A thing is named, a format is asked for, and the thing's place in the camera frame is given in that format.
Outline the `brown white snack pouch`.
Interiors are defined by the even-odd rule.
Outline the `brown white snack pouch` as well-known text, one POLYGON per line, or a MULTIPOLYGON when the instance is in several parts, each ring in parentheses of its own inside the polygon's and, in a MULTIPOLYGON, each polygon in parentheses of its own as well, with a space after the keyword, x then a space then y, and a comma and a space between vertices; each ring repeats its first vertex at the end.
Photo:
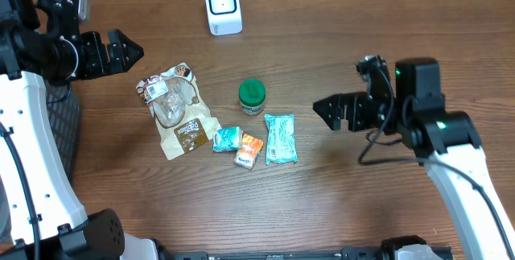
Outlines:
POLYGON ((201 98, 196 77, 182 62, 136 85, 160 135, 160 146, 173 160, 213 139, 221 128, 201 98))

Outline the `green lid spice jar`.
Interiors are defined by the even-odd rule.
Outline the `green lid spice jar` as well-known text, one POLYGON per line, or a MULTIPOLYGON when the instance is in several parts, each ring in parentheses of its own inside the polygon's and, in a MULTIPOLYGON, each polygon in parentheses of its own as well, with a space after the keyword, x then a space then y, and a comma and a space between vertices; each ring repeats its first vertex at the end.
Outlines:
POLYGON ((257 79, 243 81, 238 89, 238 99, 241 109, 248 115, 258 115, 266 103, 265 85, 257 79))

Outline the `teal box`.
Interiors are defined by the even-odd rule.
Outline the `teal box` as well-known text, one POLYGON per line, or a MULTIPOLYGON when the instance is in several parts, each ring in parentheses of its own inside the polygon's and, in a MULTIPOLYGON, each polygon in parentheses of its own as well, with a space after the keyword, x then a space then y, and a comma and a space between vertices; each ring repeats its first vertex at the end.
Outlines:
POLYGON ((237 151, 241 148, 243 130, 239 126, 219 129, 213 135, 215 152, 237 151))

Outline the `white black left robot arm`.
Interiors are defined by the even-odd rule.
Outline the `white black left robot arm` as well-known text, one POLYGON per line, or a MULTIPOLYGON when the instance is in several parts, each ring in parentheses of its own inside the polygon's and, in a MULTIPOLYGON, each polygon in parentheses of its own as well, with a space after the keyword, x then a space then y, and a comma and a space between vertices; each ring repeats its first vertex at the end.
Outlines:
POLYGON ((87 214, 64 171, 48 85, 127 72, 143 49, 118 29, 81 32, 84 0, 1 0, 1 178, 13 246, 4 259, 164 259, 111 209, 87 214))

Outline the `teal white packet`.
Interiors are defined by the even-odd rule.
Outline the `teal white packet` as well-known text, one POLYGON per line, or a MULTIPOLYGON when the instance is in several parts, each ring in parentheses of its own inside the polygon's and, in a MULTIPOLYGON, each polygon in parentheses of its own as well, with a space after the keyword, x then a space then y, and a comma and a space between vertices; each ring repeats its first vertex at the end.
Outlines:
POLYGON ((296 163, 298 155, 295 147, 295 116, 264 116, 268 129, 266 143, 266 165, 271 163, 296 163))

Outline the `orange small box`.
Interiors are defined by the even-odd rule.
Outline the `orange small box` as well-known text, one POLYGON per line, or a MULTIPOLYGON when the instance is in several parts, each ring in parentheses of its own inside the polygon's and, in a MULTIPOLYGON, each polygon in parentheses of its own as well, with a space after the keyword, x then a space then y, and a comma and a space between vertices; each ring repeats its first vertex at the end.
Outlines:
POLYGON ((263 146, 264 142, 261 139, 249 134, 243 134, 241 148, 237 151, 233 162, 240 167, 252 170, 263 146))

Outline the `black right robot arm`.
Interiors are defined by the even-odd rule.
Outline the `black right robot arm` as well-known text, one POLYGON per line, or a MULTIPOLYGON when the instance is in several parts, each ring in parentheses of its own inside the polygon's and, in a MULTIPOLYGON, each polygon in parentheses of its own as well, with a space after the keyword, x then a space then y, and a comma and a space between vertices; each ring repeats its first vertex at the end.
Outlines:
POLYGON ((424 167, 447 207, 463 251, 470 259, 512 259, 514 228, 488 173, 486 154, 471 118, 448 112, 441 89, 439 62, 430 57, 399 60, 389 77, 380 56, 366 56, 356 71, 367 89, 337 93, 314 102, 313 110, 331 130, 342 120, 352 132, 365 130, 369 144, 358 158, 367 160, 380 135, 400 134, 424 167))

